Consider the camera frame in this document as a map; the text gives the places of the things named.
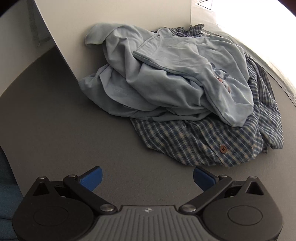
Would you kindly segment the light blue t-shirt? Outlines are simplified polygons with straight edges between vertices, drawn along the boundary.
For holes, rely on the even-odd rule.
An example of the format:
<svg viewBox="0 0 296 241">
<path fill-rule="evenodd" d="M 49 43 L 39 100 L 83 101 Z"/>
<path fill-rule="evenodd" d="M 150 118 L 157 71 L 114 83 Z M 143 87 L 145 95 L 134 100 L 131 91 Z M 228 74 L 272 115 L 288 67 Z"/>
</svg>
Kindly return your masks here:
<svg viewBox="0 0 296 241">
<path fill-rule="evenodd" d="M 231 40 L 100 23 L 85 44 L 102 46 L 107 63 L 79 86 L 109 114 L 162 122 L 199 121 L 213 113 L 241 127 L 253 112 L 246 57 Z"/>
</svg>

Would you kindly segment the blue plaid shirt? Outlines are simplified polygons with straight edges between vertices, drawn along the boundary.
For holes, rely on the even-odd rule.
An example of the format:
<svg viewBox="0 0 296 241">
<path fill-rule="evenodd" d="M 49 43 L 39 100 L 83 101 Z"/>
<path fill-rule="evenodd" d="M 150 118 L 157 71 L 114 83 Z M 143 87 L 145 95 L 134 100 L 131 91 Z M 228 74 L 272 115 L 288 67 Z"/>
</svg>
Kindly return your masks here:
<svg viewBox="0 0 296 241">
<path fill-rule="evenodd" d="M 188 166 L 233 167 L 284 144 L 281 114 L 266 71 L 246 55 L 254 107 L 241 128 L 233 128 L 214 114 L 200 121 L 130 121 L 146 147 Z"/>
</svg>

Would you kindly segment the white printed carrot curtain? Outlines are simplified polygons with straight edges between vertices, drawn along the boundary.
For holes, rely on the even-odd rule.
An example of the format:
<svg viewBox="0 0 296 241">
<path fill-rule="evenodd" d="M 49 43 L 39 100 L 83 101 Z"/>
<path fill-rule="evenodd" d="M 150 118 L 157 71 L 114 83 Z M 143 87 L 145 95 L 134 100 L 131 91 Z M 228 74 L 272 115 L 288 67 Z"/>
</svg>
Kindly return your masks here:
<svg viewBox="0 0 296 241">
<path fill-rule="evenodd" d="M 279 1 L 192 1 L 191 25 L 229 37 L 295 102 L 295 15 Z"/>
</svg>

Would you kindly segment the white board panel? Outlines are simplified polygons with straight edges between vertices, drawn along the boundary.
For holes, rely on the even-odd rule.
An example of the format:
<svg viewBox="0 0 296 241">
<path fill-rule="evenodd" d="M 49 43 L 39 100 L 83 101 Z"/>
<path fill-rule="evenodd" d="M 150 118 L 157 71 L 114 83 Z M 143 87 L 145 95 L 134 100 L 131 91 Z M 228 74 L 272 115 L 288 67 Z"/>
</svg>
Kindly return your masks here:
<svg viewBox="0 0 296 241">
<path fill-rule="evenodd" d="M 178 57 L 190 59 L 193 41 L 180 41 L 171 30 L 191 29 L 193 18 L 211 31 L 215 25 L 190 1 L 1 1 L 1 87 L 8 87 L 49 44 L 36 46 L 31 31 L 35 11 L 49 31 L 83 91 L 95 74 L 102 89 L 116 98 L 123 92 L 143 93 L 164 71 L 187 74 Z"/>
</svg>

